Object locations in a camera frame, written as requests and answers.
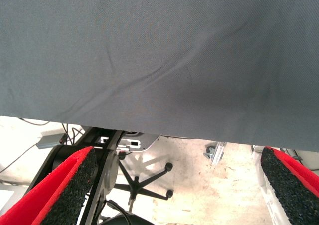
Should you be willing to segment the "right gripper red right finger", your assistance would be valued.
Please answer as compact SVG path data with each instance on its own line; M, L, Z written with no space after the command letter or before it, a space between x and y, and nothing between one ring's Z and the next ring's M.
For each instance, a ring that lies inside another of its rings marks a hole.
M319 176L284 152L264 147L262 192L275 225L319 223Z

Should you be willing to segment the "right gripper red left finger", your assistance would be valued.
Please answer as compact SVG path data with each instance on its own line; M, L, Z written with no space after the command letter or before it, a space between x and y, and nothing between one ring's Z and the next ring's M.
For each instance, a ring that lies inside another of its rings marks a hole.
M0 218L2 225L74 225L92 186L93 147L76 151Z

